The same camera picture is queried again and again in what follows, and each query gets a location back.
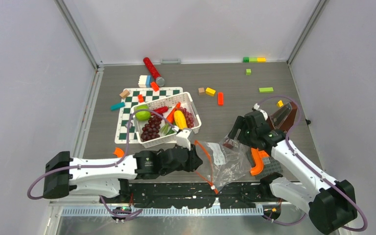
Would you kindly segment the yellow fake banana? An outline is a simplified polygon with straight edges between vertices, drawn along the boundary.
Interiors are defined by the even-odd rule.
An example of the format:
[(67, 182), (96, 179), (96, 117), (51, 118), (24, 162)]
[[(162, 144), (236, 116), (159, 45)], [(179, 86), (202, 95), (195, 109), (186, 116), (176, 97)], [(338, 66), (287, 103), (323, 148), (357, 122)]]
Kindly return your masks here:
[(174, 121), (175, 121), (175, 124), (178, 126), (179, 129), (188, 128), (185, 115), (182, 111), (177, 110), (177, 111), (174, 112)]

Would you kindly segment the pink fake grapes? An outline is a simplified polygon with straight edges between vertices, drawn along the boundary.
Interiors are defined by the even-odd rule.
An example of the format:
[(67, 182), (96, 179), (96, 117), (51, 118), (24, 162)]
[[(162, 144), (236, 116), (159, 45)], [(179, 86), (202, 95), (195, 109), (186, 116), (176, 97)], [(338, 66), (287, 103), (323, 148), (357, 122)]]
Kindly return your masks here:
[(195, 126), (194, 115), (190, 113), (186, 108), (180, 108), (180, 111), (184, 114), (187, 127), (193, 128)]

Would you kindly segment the clear zip top bag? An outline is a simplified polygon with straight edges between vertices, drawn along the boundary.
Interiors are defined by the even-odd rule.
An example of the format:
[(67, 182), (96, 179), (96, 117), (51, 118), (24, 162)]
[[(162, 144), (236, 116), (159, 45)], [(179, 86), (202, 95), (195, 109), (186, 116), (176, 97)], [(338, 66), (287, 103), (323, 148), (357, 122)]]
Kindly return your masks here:
[(196, 140), (196, 154), (202, 164), (195, 173), (218, 194), (225, 185), (250, 174), (251, 164), (242, 149), (230, 149), (221, 143)]

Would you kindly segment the green fake apple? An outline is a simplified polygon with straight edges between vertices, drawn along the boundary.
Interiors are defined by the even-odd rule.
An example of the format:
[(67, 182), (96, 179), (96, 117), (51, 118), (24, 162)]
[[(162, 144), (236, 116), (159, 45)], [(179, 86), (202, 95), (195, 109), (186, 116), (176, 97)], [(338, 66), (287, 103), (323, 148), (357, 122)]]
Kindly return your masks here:
[(143, 111), (135, 113), (136, 119), (138, 121), (147, 121), (147, 120), (149, 120), (150, 117), (151, 117), (151, 113), (149, 111), (147, 111), (149, 109), (149, 107), (147, 105), (140, 105), (140, 106), (134, 108), (135, 111), (142, 110), (142, 109), (143, 109)]

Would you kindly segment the orange fake carrot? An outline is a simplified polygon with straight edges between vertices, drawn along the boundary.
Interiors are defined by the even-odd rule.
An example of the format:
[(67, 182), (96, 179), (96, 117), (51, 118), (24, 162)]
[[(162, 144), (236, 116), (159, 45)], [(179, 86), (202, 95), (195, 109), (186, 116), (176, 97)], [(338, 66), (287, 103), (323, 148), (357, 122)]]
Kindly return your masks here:
[(168, 114), (168, 116), (166, 117), (166, 119), (167, 119), (167, 121), (168, 121), (169, 123), (171, 123), (171, 124), (174, 123), (174, 113), (175, 113), (176, 111), (179, 110), (180, 106), (181, 106), (181, 103), (178, 102), (178, 103), (175, 105), (175, 107), (171, 110), (171, 112)]

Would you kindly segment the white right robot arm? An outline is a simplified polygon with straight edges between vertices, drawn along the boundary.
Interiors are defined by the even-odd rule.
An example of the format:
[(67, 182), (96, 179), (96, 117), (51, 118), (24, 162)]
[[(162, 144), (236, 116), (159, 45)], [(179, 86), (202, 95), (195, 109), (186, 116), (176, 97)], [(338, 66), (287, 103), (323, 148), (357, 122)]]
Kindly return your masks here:
[(299, 186), (280, 173), (271, 173), (260, 180), (260, 195), (266, 201), (281, 198), (290, 202), (308, 215), (319, 232), (328, 235), (360, 214), (352, 184), (336, 180), (312, 163), (287, 133), (269, 126), (261, 111), (238, 116), (228, 138), (264, 151), (301, 182)]

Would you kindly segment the green fake chili pepper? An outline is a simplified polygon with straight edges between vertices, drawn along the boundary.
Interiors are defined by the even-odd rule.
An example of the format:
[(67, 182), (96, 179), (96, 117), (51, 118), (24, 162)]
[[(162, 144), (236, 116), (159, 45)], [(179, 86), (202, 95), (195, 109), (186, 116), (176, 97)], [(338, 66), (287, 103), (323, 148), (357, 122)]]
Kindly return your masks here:
[(164, 136), (167, 136), (175, 133), (175, 131), (171, 128), (170, 125), (166, 124), (164, 127), (160, 129), (160, 133), (162, 133)]

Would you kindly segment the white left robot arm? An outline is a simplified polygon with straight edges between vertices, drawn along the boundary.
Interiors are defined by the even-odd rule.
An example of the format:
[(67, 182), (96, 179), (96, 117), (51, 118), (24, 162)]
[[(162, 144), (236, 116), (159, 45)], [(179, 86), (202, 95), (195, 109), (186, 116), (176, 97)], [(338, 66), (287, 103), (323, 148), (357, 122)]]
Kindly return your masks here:
[(45, 166), (43, 197), (59, 199), (70, 194), (101, 195), (126, 202), (131, 195), (122, 180), (151, 180), (174, 171), (194, 172), (203, 164), (194, 145), (167, 150), (144, 150), (119, 159), (79, 159), (59, 152)]

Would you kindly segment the purple fake grapes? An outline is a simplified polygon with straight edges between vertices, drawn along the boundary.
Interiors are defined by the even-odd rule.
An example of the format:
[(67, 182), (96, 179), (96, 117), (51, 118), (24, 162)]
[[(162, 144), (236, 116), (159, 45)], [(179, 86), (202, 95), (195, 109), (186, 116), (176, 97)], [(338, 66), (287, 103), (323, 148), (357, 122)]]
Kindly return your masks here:
[(162, 118), (158, 116), (151, 116), (148, 122), (143, 126), (141, 133), (142, 141), (150, 141), (160, 137)]

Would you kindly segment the white plastic basket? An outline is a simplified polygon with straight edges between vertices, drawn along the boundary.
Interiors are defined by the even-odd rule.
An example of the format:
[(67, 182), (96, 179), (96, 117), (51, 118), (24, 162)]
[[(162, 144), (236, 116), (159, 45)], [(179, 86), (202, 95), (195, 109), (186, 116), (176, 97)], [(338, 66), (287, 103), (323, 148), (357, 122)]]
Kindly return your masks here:
[[(164, 127), (166, 124), (168, 124), (175, 131), (175, 133), (173, 133), (171, 135), (164, 136), (162, 133), (159, 132), (159, 134), (160, 134), (159, 138), (153, 139), (153, 140), (150, 140), (150, 141), (142, 141), (141, 140), (142, 128), (148, 121), (138, 121), (136, 119), (136, 117), (134, 116), (133, 120), (132, 120), (133, 126), (135, 128), (134, 137), (137, 139), (138, 143), (140, 143), (145, 148), (154, 147), (154, 146), (157, 146), (157, 145), (160, 145), (160, 144), (165, 144), (165, 143), (176, 143), (175, 136), (176, 136), (176, 132), (178, 130), (178, 126), (175, 124), (175, 121), (174, 121), (173, 124), (169, 123), (167, 121), (166, 117), (168, 116), (168, 114), (171, 112), (171, 110), (175, 107), (175, 105), (178, 102), (181, 103), (180, 108), (186, 108), (190, 113), (192, 113), (194, 115), (195, 126), (193, 128), (190, 128), (190, 129), (196, 134), (199, 132), (199, 129), (202, 125), (202, 122), (201, 122), (201, 119), (198, 115), (196, 107), (193, 103), (193, 99), (192, 99), (190, 93), (182, 92), (182, 93), (177, 94), (177, 95), (168, 96), (168, 97), (165, 97), (165, 98), (161, 98), (161, 99), (143, 104), (143, 105), (147, 105), (149, 107), (149, 109), (147, 111), (149, 111), (151, 113), (151, 116), (158, 116), (158, 117), (162, 118), (161, 128)], [(140, 105), (136, 105), (136, 106), (132, 107), (131, 111), (132, 112), (143, 111), (143, 109), (137, 110), (137, 111), (134, 110), (134, 108), (136, 108)], [(157, 114), (156, 112), (153, 111), (154, 109), (161, 108), (163, 106), (169, 107), (169, 110), (166, 113), (164, 113), (163, 115), (159, 115), (159, 114)]]

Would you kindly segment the red fake chili pepper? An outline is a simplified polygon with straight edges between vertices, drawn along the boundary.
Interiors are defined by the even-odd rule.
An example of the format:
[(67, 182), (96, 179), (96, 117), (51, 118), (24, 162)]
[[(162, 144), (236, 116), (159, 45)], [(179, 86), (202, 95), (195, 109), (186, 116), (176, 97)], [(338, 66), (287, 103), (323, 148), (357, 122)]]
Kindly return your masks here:
[(156, 112), (156, 113), (159, 114), (159, 115), (163, 115), (163, 114), (166, 113), (168, 110), (169, 110), (169, 107), (167, 107), (167, 106), (163, 106), (163, 107), (161, 107), (161, 108), (154, 109), (153, 111)]

